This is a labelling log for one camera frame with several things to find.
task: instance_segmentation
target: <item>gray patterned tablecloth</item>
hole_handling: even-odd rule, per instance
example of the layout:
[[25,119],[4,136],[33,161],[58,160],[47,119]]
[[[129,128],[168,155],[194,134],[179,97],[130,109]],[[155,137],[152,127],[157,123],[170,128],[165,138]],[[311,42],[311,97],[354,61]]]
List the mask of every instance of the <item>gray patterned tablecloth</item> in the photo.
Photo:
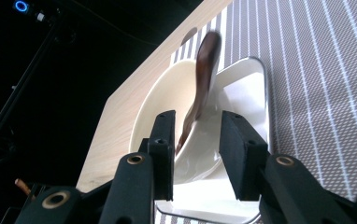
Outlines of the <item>gray patterned tablecloth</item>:
[[194,59],[210,29],[222,35],[219,70],[248,56],[267,68],[273,149],[295,156],[324,188],[355,201],[357,0],[235,0],[171,63]]

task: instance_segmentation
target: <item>light wood surface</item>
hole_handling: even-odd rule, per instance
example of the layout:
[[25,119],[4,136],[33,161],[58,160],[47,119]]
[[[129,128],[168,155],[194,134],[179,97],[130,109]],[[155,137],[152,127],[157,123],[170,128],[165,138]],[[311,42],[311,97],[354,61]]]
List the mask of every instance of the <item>light wood surface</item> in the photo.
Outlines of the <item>light wood surface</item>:
[[138,110],[156,79],[168,68],[171,54],[193,28],[200,30],[232,0],[206,0],[108,98],[77,188],[88,192],[114,178],[120,158],[128,153]]

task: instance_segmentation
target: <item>dark background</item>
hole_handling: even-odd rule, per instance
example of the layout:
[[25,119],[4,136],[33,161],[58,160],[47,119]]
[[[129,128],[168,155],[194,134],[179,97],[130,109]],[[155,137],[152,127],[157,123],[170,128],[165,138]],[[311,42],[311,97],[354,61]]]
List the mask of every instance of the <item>dark background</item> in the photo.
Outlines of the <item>dark background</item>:
[[[50,25],[0,0],[0,111],[45,40]],[[11,107],[0,131],[0,219],[25,195],[28,183],[76,186],[109,95],[201,1],[80,1],[125,33],[57,5],[27,1],[66,23]]]

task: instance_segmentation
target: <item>wooden spoon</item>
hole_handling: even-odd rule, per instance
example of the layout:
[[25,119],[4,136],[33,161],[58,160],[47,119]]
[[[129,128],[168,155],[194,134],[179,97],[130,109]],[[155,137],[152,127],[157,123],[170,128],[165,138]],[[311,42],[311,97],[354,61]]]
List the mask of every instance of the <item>wooden spoon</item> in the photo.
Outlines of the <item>wooden spoon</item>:
[[217,72],[213,71],[213,69],[220,57],[220,51],[220,34],[217,32],[207,33],[196,56],[196,95],[193,105],[185,117],[182,134],[176,147],[176,155],[179,154],[179,151],[190,134],[193,123],[199,119],[206,105],[208,93],[212,88],[212,76],[215,76]]

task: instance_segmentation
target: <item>table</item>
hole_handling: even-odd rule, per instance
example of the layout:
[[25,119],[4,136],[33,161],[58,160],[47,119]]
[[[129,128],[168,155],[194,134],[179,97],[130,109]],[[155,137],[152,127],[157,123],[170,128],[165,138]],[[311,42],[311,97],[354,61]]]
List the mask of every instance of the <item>table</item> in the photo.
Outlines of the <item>table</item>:
[[[223,40],[219,69],[247,56],[264,62],[272,148],[295,156],[324,188],[354,201],[357,1],[211,2],[205,1],[108,99],[79,189],[87,191],[112,178],[151,83],[169,60],[193,58],[198,40],[205,31],[216,28]],[[211,22],[197,37],[176,50],[192,25],[200,28],[207,21]]]
[[88,192],[114,177],[120,158],[128,153],[137,112],[155,80],[169,66],[171,54],[193,27],[201,29],[231,2],[202,2],[108,98],[79,176],[79,190]]

